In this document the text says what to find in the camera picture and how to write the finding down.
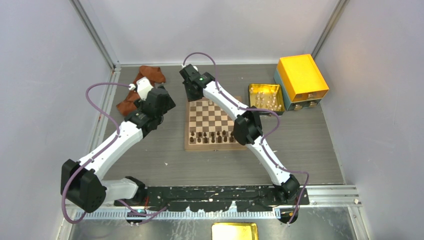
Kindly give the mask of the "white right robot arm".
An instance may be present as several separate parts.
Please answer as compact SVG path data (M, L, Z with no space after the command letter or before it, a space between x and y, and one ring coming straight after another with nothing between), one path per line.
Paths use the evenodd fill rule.
M210 73L199 73L192 64L183 65L179 71L187 99L192 101L207 98L220 107L233 120L233 137L246 146L258 158L268 173L283 205L291 205L297 199L300 183L279 161L264 137L259 112L248 107L227 92Z

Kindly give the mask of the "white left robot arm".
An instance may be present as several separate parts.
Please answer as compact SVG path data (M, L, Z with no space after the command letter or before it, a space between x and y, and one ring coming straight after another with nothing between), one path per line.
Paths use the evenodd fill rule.
M103 203L123 200L141 206L147 196L145 184L131 176L120 180L104 180L112 165L133 145L143 140L164 120L164 114L174 108L164 86L152 88L146 99L140 99L136 110L128 114L118 129L93 152L78 161L67 160L61 169L62 197L87 213Z

